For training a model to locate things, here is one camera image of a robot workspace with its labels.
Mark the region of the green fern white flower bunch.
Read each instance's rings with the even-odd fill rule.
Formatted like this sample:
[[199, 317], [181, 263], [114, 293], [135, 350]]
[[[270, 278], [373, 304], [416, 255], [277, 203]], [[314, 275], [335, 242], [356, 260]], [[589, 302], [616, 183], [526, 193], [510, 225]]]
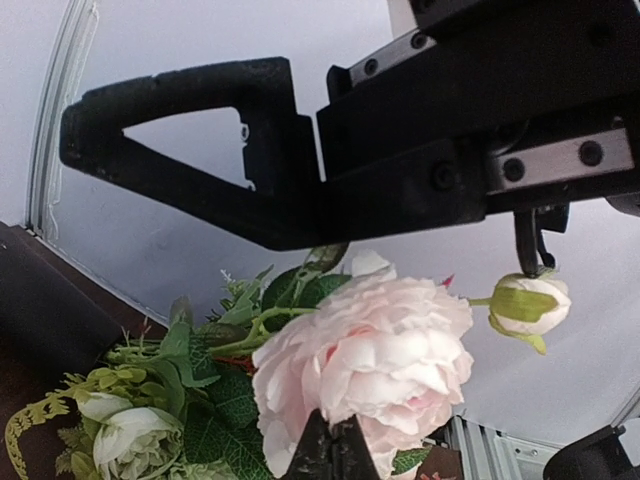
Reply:
[[266, 273], [227, 278], [225, 289], [203, 325], [179, 298], [163, 337], [126, 336], [92, 370], [67, 373], [60, 388], [14, 413], [4, 441], [17, 476], [30, 475], [22, 436], [75, 413], [57, 433], [55, 478], [269, 478], [252, 354], [282, 316], [282, 290]]

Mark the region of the black cylindrical vase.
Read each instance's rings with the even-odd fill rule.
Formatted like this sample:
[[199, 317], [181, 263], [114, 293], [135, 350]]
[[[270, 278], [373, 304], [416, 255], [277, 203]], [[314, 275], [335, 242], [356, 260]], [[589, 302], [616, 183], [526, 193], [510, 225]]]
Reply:
[[1, 336], [31, 366], [60, 379], [92, 370], [122, 338], [122, 329], [2, 224]]

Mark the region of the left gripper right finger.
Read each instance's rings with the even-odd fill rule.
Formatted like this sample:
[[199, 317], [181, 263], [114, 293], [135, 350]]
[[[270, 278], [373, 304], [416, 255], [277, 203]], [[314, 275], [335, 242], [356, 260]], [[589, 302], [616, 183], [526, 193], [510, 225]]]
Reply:
[[362, 428], [355, 415], [334, 425], [332, 436], [333, 479], [379, 479]]

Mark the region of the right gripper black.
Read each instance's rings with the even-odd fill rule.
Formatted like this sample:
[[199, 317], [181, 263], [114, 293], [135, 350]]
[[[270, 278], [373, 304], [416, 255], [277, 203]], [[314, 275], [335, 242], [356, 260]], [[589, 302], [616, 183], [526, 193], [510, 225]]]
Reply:
[[418, 28], [333, 67], [323, 238], [473, 223], [639, 189], [634, 1], [417, 1]]

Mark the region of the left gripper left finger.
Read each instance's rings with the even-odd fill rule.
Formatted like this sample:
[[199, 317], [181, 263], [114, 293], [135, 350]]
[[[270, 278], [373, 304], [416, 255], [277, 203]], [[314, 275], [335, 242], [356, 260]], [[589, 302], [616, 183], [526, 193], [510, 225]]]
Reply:
[[332, 479], [332, 441], [329, 424], [318, 409], [313, 410], [284, 478], [286, 480]]

